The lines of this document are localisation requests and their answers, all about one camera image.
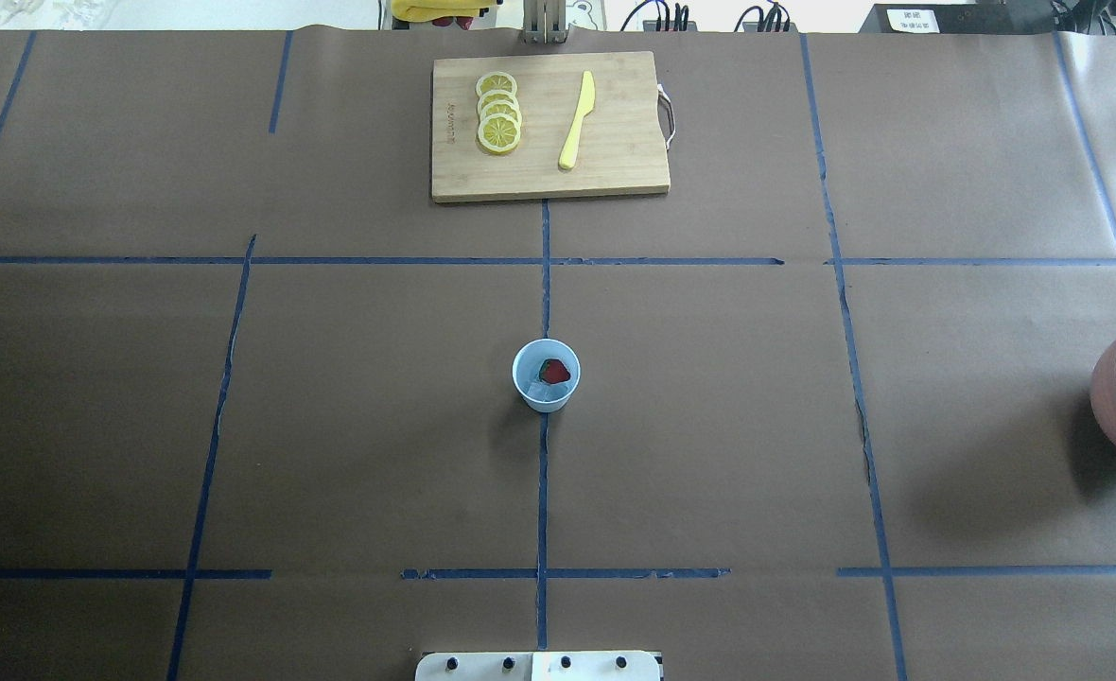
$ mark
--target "cup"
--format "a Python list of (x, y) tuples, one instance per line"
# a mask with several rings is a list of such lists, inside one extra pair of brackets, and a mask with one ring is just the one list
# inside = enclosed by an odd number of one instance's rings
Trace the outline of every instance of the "cup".
[[(570, 380), (555, 384), (541, 381), (539, 374), (546, 361), (559, 361), (567, 365)], [(520, 348), (511, 361), (511, 382), (516, 383), (517, 392), (533, 410), (540, 413), (558, 411), (579, 386), (579, 358), (561, 341), (540, 337)]]

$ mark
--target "white paper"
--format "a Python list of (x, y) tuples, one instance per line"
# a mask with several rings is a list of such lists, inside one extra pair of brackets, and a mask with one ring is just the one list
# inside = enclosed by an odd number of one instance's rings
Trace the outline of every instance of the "white paper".
[(940, 33), (932, 9), (887, 9), (886, 17), (899, 33)]

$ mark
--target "white floor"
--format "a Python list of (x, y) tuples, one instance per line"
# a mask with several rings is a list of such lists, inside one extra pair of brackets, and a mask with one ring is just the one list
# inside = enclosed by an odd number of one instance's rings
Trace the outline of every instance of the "white floor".
[[(689, 18), (700, 30), (731, 30), (752, 3), (769, 6), (762, 0), (692, 0)], [(873, 0), (782, 0), (782, 4), (808, 33), (856, 33)], [(576, 25), (618, 30), (635, 0), (567, 0), (567, 6)], [(519, 28), (522, 16), (522, 0), (506, 0), (475, 27)], [(654, 18), (654, 9), (637, 12), (628, 29), (641, 30), (643, 18)], [(286, 30), (308, 25), (374, 29), (379, 25), (377, 0), (0, 0), (2, 29)]]

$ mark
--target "red strawberry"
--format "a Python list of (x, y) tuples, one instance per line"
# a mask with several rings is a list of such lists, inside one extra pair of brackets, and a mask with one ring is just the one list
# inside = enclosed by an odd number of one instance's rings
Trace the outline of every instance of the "red strawberry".
[(570, 381), (570, 372), (561, 361), (546, 361), (541, 362), (541, 371), (537, 374), (537, 378), (550, 385), (566, 383)]

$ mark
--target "knife handle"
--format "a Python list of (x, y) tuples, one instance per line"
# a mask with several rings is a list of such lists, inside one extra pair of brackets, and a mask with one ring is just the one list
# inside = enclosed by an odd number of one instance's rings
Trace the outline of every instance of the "knife handle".
[(584, 133), (584, 116), (575, 116), (575, 121), (570, 121), (570, 133), (567, 133), (567, 142), (562, 143), (561, 152), (558, 154), (558, 167), (564, 170), (575, 167), (575, 161), (579, 160), (580, 133)]

